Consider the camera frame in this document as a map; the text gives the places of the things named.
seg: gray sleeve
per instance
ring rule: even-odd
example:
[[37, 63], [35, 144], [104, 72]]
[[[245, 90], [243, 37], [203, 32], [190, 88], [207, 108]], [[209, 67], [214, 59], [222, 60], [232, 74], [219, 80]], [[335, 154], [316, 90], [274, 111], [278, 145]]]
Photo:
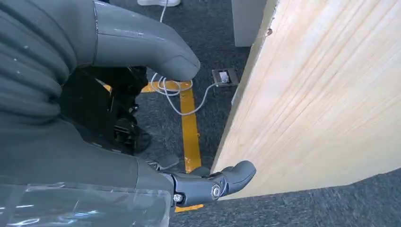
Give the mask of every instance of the gray sleeve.
[[[162, 175], [139, 159], [87, 144], [59, 117], [56, 100], [62, 85], [78, 65], [93, 61], [96, 48], [94, 39], [82, 36], [85, 23], [68, 26], [66, 21], [87, 17], [76, 12], [86, 4], [93, 9], [94, 3], [57, 1], [52, 9], [44, 9], [37, 2], [0, 1], [0, 175], [22, 184], [74, 182], [172, 190]], [[56, 14], [64, 16], [56, 19]], [[94, 23], [87, 29], [95, 30]], [[83, 45], [93, 52], [80, 51]]]

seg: yellow floor line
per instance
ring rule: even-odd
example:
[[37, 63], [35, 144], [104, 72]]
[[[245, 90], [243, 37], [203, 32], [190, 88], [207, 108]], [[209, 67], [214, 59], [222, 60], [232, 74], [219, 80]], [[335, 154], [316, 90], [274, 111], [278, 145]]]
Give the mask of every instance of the yellow floor line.
[[[153, 82], [153, 86], [157, 87], [157, 81]], [[167, 85], [167, 89], [177, 89], [177, 85], [172, 82], [172, 81], [166, 81], [166, 85]], [[181, 82], [180, 86], [181, 89], [182, 88], [187, 88], [189, 85], [191, 85], [189, 82]], [[147, 92], [155, 92], [155, 90], [152, 88], [152, 86], [150, 85], [150, 82], [148, 85], [146, 85], [146, 87], [144, 87], [141, 91], [142, 93], [147, 93]]]
[[[181, 82], [181, 89], [188, 88], [191, 85], [190, 82]], [[157, 82], [153, 82], [153, 86], [157, 87]], [[168, 89], [177, 89], [177, 85], [172, 81], [167, 81], [166, 86]], [[150, 83], [144, 87], [142, 93], [155, 92]], [[182, 91], [180, 93], [181, 112], [187, 113], [195, 110], [195, 101], [193, 99], [192, 89]], [[198, 127], [196, 124], [196, 115], [182, 116], [182, 127], [183, 127], [183, 147], [185, 157], [185, 171], [191, 172], [195, 168], [201, 166], [201, 153], [199, 151], [199, 134]], [[182, 212], [187, 210], [197, 210], [202, 208], [203, 204], [190, 206], [190, 207], [176, 207], [176, 212]]]

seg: floor socket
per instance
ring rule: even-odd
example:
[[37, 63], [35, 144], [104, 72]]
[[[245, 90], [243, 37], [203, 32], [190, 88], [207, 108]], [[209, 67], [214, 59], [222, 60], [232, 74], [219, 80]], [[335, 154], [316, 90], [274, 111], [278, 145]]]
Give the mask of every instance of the floor socket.
[[238, 85], [238, 77], [236, 75], [235, 69], [233, 68], [212, 70], [212, 74], [215, 83], [224, 83], [216, 85], [217, 87]]

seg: white shoe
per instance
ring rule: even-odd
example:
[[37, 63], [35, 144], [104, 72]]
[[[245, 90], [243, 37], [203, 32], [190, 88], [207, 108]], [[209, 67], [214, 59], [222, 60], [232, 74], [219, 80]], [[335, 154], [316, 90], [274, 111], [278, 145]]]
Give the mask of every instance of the white shoe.
[[[167, 6], [172, 7], [172, 6], [177, 6], [181, 3], [181, 0], [168, 0]], [[138, 4], [141, 6], [153, 6], [153, 5], [159, 5], [159, 6], [164, 6], [166, 4], [166, 0], [138, 0]]]

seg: wood grain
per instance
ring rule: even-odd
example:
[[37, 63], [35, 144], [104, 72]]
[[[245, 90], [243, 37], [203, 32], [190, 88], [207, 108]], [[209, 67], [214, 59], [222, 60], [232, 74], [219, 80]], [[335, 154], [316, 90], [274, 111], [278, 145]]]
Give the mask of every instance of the wood grain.
[[401, 0], [281, 0], [274, 17], [273, 34], [253, 47], [260, 51], [213, 167], [256, 165], [229, 198], [345, 185], [401, 167]]

